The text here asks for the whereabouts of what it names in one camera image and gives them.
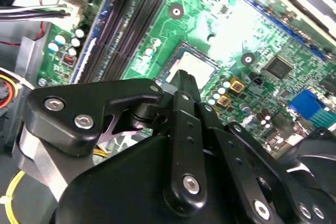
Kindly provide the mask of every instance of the white wire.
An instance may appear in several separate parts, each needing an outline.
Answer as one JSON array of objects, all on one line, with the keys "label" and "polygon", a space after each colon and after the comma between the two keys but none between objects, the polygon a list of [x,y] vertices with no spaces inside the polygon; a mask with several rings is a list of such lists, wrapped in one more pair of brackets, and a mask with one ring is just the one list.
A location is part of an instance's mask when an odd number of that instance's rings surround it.
[{"label": "white wire", "polygon": [[0,67],[0,71],[6,73],[7,75],[9,75],[10,77],[12,77],[13,79],[15,79],[16,81],[18,81],[18,84],[21,84],[27,88],[29,88],[30,90],[33,90],[35,89],[35,87],[30,83],[28,82],[25,78],[22,78],[21,76],[19,76],[18,74],[16,73],[13,73],[7,69],[4,69],[2,67]]},{"label": "white wire", "polygon": [[28,7],[18,7],[12,9],[0,9],[0,14],[2,13],[20,13],[26,10],[37,10],[37,9],[49,9],[49,8],[56,8],[56,7],[64,7],[64,5],[37,5],[37,6],[28,6]]}]

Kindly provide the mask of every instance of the capacitor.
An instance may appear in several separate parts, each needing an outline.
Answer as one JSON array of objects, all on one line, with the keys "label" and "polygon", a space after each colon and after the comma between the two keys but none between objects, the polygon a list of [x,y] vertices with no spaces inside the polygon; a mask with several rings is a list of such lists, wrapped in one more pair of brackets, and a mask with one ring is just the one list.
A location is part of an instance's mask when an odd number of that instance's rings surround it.
[{"label": "capacitor", "polygon": [[212,97],[215,99],[215,100],[218,100],[219,98],[221,98],[221,95],[217,93],[217,91],[213,91],[212,92]]},{"label": "capacitor", "polygon": [[226,89],[231,87],[231,83],[227,80],[223,81],[222,84],[223,84],[223,87],[226,88]]},{"label": "capacitor", "polygon": [[257,117],[257,119],[258,119],[258,121],[260,122],[261,125],[265,125],[267,123],[265,118],[263,117],[263,115],[261,113],[258,113],[256,117]]},{"label": "capacitor", "polygon": [[210,105],[215,105],[215,104],[216,104],[216,101],[215,101],[214,99],[212,99],[212,98],[209,98],[209,99],[208,99],[208,104],[210,104]]},{"label": "capacitor", "polygon": [[228,121],[229,123],[231,123],[231,122],[237,122],[237,119],[236,119],[234,116],[229,116],[229,117],[227,118],[227,121]]},{"label": "capacitor", "polygon": [[55,43],[53,43],[53,42],[50,42],[48,44],[48,48],[52,52],[58,52],[58,50],[59,50],[58,46]]},{"label": "capacitor", "polygon": [[217,86],[216,86],[216,89],[217,89],[217,92],[218,92],[219,94],[224,94],[224,93],[225,93],[225,89],[223,88],[222,85],[217,85]]},{"label": "capacitor", "polygon": [[71,40],[71,45],[72,45],[73,47],[79,47],[79,46],[80,46],[80,40],[79,40],[78,38],[73,38],[73,39]]},{"label": "capacitor", "polygon": [[154,45],[153,45],[153,46],[154,46],[154,47],[159,47],[159,46],[161,46],[161,43],[162,43],[162,42],[161,42],[160,39],[156,39],[155,42],[154,42]]},{"label": "capacitor", "polygon": [[265,120],[270,120],[271,119],[271,115],[269,114],[268,110],[265,108],[261,109],[261,114],[263,115],[263,117],[265,118]]},{"label": "capacitor", "polygon": [[77,55],[77,50],[73,47],[70,47],[69,50],[68,50],[68,53],[71,55],[71,56],[76,56]]},{"label": "capacitor", "polygon": [[249,105],[247,105],[246,103],[242,103],[239,107],[244,115],[250,115],[251,108],[249,107]]},{"label": "capacitor", "polygon": [[83,39],[85,37],[85,32],[82,28],[77,28],[75,30],[75,35],[77,38]]},{"label": "capacitor", "polygon": [[153,53],[154,53],[154,51],[153,51],[152,48],[147,48],[146,51],[145,51],[145,54],[147,56],[153,56]]}]

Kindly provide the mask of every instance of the yellow wire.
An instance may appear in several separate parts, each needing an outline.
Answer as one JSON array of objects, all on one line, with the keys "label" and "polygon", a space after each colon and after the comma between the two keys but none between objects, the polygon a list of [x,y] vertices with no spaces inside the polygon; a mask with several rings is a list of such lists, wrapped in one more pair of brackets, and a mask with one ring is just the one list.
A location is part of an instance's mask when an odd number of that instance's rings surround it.
[{"label": "yellow wire", "polygon": [[14,92],[15,92],[14,97],[16,97],[17,96],[17,90],[18,90],[16,83],[11,78],[9,78],[7,76],[4,76],[3,74],[0,74],[0,78],[5,79],[6,81],[8,81],[14,87]]},{"label": "yellow wire", "polygon": [[17,185],[19,184],[20,180],[22,179],[24,175],[25,175],[25,172],[23,170],[18,172],[15,175],[15,177],[12,179],[12,181],[9,183],[9,186],[6,191],[6,196],[2,197],[2,198],[5,198],[5,197],[7,198],[5,202],[5,210],[6,210],[7,218],[10,224],[20,224],[15,218],[15,215],[13,212],[12,199],[13,199],[15,188],[17,187]]}]

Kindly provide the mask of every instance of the orange wire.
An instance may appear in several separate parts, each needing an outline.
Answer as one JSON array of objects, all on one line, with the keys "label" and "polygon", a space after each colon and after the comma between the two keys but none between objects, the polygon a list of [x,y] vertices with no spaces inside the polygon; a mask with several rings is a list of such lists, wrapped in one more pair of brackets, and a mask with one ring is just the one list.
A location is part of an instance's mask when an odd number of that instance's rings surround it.
[{"label": "orange wire", "polygon": [[3,102],[0,102],[0,109],[9,105],[9,103],[12,101],[12,99],[14,97],[13,87],[7,82],[6,82],[6,85],[8,87],[8,96],[5,98],[5,100]]}]

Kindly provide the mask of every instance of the black wire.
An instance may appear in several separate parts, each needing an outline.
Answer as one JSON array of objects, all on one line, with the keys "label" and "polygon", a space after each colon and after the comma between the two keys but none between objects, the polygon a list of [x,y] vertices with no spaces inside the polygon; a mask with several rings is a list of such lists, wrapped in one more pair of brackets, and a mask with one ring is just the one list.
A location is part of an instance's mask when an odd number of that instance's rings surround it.
[{"label": "black wire", "polygon": [[63,18],[69,16],[67,13],[55,13],[55,14],[34,14],[33,16],[18,16],[18,17],[0,17],[0,22],[7,22],[7,21],[23,21],[23,20],[28,20],[32,18]]},{"label": "black wire", "polygon": [[64,10],[25,10],[23,12],[0,13],[0,18],[31,17],[35,15],[65,14]]}]

